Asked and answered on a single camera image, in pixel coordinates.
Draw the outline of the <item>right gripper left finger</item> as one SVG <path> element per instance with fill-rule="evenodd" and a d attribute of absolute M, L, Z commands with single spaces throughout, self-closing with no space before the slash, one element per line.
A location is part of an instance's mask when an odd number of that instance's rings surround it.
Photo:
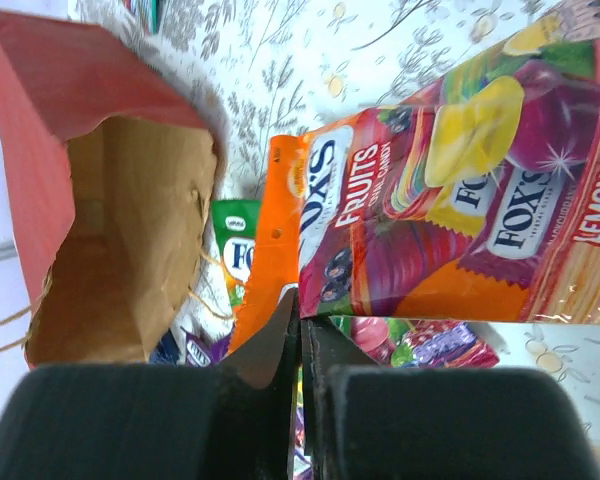
<path fill-rule="evenodd" d="M 299 319 L 288 291 L 216 366 L 53 365 L 0 417 L 0 479 L 287 479 Z"/>

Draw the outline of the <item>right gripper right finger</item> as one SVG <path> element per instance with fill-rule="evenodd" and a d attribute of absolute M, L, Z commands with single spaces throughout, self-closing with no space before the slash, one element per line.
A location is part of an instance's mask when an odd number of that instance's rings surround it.
<path fill-rule="evenodd" d="M 599 479 L 576 410 L 527 368 L 391 368 L 326 320 L 301 324 L 318 479 Z"/>

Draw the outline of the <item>purple candy packet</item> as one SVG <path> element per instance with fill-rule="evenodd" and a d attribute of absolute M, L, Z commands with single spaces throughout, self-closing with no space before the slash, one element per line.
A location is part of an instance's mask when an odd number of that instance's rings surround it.
<path fill-rule="evenodd" d="M 208 367 L 219 364 L 228 354 L 234 328 L 217 340 L 196 335 L 180 328 L 185 336 L 184 364 L 190 367 Z"/>

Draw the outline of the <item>green spring tea candy packet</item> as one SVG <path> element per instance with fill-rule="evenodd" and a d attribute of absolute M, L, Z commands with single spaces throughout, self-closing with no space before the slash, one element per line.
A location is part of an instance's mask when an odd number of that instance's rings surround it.
<path fill-rule="evenodd" d="M 246 199 L 216 200 L 211 205 L 216 243 L 233 309 L 243 303 L 251 274 L 260 205 L 258 200 Z"/>

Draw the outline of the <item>orange fruits candy packet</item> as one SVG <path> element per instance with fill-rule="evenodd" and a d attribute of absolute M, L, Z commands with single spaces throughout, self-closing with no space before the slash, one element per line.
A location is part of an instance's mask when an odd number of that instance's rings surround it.
<path fill-rule="evenodd" d="M 299 313 L 600 324 L 600 1 L 270 142 L 233 348 Z"/>

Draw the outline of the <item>red paper bag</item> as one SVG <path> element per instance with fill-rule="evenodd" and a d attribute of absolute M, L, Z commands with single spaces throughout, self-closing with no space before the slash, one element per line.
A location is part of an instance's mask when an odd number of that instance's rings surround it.
<path fill-rule="evenodd" d="M 146 361 L 198 276 L 204 121 L 107 30 L 0 10 L 0 140 L 27 362 Z"/>

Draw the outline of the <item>pink berries candy packet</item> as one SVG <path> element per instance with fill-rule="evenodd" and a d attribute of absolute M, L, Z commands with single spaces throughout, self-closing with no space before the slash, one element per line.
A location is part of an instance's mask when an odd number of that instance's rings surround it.
<path fill-rule="evenodd" d="M 466 322 L 332 316 L 332 324 L 380 365 L 393 368 L 491 368 L 495 350 Z"/>

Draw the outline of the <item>blue Doritos chip bag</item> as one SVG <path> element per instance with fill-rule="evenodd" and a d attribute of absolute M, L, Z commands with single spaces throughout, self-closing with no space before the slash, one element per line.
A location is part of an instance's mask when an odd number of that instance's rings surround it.
<path fill-rule="evenodd" d="M 176 366 L 181 358 L 181 352 L 173 333 L 168 330 L 160 339 L 149 355 L 149 364 Z"/>

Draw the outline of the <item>teal snack packet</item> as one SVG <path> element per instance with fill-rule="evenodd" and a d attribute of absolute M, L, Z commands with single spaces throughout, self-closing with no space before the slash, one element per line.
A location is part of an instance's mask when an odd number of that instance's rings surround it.
<path fill-rule="evenodd" d="M 156 34 L 159 31 L 159 0 L 123 0 L 122 3 L 145 32 Z"/>

